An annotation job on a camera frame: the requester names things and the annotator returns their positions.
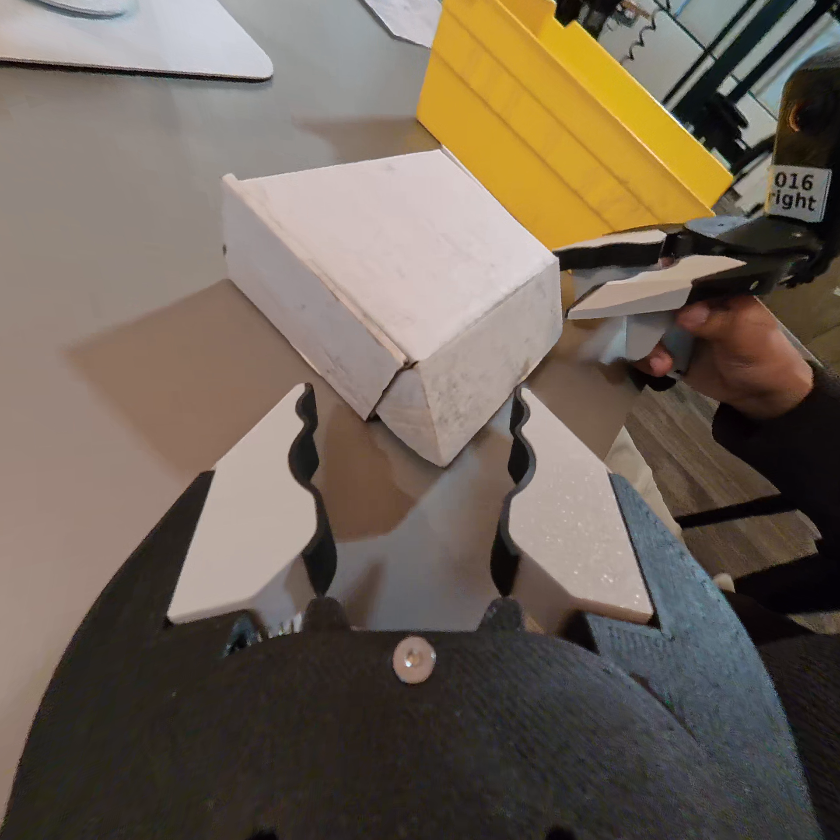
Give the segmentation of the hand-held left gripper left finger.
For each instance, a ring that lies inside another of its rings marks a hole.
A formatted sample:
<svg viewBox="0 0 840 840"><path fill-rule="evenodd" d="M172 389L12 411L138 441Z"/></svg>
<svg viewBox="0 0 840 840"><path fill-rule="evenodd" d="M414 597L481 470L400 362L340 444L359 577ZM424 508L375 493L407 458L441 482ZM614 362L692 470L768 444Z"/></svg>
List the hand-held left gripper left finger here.
<svg viewBox="0 0 840 840"><path fill-rule="evenodd" d="M318 425L312 384L297 384L218 460L169 605L171 623L247 612L268 634L283 634L328 593L338 553L312 481Z"/></svg>

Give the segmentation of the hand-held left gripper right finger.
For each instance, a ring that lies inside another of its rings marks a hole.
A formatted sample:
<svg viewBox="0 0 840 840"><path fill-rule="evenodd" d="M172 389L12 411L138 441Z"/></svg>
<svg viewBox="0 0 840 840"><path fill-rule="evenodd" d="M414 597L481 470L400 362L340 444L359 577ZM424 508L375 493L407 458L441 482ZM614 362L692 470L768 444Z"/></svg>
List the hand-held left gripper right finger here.
<svg viewBox="0 0 840 840"><path fill-rule="evenodd" d="M547 634L577 613L645 626L655 614L613 474L528 387L512 396L512 489L502 502L491 578Z"/></svg>

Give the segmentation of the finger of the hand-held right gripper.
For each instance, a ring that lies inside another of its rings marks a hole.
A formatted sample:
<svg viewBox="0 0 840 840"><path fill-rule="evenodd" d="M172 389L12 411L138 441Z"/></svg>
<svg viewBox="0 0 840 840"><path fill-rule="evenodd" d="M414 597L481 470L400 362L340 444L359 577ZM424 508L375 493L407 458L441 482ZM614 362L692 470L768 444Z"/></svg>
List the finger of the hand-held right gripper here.
<svg viewBox="0 0 840 840"><path fill-rule="evenodd" d="M554 250L568 271L645 268L671 259L669 234L660 228L626 230Z"/></svg>
<svg viewBox="0 0 840 840"><path fill-rule="evenodd" d="M595 320L677 310L688 301L696 281L746 265L727 256L687 256L669 267L644 270L588 290L566 312L566 318Z"/></svg>

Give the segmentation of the yellow plastic bin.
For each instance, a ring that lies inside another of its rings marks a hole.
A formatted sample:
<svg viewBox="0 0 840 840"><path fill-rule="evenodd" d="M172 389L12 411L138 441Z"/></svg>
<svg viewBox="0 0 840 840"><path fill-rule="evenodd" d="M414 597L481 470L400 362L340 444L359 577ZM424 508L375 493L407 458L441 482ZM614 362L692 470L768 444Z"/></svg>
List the yellow plastic bin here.
<svg viewBox="0 0 840 840"><path fill-rule="evenodd" d="M418 121L551 250L710 216L730 171L554 11L443 2Z"/></svg>

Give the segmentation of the white cardboard mailer box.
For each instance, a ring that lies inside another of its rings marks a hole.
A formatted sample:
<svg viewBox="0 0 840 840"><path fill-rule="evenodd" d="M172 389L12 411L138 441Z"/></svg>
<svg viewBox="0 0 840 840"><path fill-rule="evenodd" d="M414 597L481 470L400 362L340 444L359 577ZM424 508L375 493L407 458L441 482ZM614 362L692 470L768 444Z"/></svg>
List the white cardboard mailer box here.
<svg viewBox="0 0 840 840"><path fill-rule="evenodd" d="M560 339L558 260L446 152L221 187L227 278L363 420L437 467Z"/></svg>

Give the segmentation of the person's right forearm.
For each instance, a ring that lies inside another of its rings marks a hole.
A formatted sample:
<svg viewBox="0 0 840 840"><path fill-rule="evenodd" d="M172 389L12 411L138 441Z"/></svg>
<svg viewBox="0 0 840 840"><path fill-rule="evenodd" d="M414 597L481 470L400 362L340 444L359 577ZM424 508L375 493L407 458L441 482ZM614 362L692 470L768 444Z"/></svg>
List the person's right forearm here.
<svg viewBox="0 0 840 840"><path fill-rule="evenodd" d="M812 370L811 392L789 412L758 420L723 403L712 436L813 522L820 552L838 555L839 379L823 367Z"/></svg>

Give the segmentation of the grey desk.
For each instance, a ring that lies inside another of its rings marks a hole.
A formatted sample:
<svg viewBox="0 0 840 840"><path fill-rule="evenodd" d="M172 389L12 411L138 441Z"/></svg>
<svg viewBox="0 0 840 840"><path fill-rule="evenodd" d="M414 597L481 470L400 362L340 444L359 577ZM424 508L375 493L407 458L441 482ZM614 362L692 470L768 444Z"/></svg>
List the grey desk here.
<svg viewBox="0 0 840 840"><path fill-rule="evenodd" d="M437 469L362 421L226 277L221 178L437 147L428 51L359 2L226 2L262 84L2 67L2 810L102 589L198 473L300 382L369 628L469 629L496 589L509 405Z"/></svg>

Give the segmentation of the person's right hand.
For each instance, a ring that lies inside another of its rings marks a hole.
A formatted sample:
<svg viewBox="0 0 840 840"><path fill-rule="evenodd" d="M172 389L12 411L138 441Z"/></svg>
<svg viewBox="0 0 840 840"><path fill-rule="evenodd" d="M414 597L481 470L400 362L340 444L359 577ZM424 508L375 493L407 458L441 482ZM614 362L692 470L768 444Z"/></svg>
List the person's right hand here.
<svg viewBox="0 0 840 840"><path fill-rule="evenodd" d="M746 417L781 417L813 389L813 368L755 297L695 302L677 311L675 325L694 338L681 380Z"/></svg>

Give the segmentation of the person's beige trousers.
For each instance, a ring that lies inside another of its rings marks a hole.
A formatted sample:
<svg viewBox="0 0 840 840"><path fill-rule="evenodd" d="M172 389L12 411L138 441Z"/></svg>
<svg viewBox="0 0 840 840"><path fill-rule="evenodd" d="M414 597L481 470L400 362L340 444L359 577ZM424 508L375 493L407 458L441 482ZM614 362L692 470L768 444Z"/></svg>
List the person's beige trousers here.
<svg viewBox="0 0 840 840"><path fill-rule="evenodd" d="M625 427L621 428L603 460L606 468L624 478L635 489L667 530L678 541L684 542L682 529L666 506L651 468Z"/></svg>

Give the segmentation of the blue-edged paper sheet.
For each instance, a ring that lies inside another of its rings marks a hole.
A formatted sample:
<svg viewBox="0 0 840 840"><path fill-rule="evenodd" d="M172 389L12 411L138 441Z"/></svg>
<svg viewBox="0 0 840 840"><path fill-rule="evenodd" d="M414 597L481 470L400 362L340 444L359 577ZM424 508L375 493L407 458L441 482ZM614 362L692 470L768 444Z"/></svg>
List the blue-edged paper sheet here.
<svg viewBox="0 0 840 840"><path fill-rule="evenodd" d="M362 1L395 39L431 49L443 11L440 1Z"/></svg>

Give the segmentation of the white document stand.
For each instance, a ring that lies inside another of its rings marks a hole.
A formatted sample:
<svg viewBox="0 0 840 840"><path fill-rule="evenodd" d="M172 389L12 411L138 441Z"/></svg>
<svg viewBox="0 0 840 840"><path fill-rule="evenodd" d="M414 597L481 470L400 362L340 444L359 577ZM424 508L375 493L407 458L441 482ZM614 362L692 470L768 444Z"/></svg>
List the white document stand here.
<svg viewBox="0 0 840 840"><path fill-rule="evenodd" d="M2 1L3 64L267 81L266 52L217 1Z"/></svg>

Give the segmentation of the black metal frame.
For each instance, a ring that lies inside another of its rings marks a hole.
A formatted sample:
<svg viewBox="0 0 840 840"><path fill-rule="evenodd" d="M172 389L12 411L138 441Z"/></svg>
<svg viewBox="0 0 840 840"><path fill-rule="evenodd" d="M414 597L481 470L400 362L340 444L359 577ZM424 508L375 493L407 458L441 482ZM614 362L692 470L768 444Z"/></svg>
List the black metal frame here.
<svg viewBox="0 0 840 840"><path fill-rule="evenodd" d="M784 84L806 58L838 43L838 2L685 2L675 18L700 53L665 94L672 115L740 172L770 152Z"/></svg>

